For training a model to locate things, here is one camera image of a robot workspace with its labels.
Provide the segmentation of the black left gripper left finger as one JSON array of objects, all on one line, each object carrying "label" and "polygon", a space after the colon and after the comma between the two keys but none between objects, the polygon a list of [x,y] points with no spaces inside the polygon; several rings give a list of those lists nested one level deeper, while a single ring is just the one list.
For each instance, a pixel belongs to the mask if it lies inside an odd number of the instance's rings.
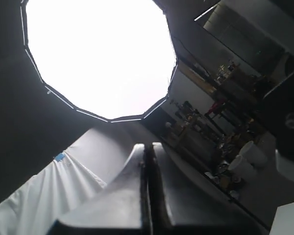
[{"label": "black left gripper left finger", "polygon": [[134,145],[123,169],[101,192],[60,216],[49,235],[148,235],[145,146]]}]

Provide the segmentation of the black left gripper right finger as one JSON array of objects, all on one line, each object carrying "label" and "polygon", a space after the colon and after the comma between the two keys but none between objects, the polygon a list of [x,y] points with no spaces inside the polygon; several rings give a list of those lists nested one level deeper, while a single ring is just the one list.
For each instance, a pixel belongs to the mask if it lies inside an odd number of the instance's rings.
[{"label": "black left gripper right finger", "polygon": [[159,142],[149,146],[151,205],[158,235],[233,235],[226,207],[196,186]]}]

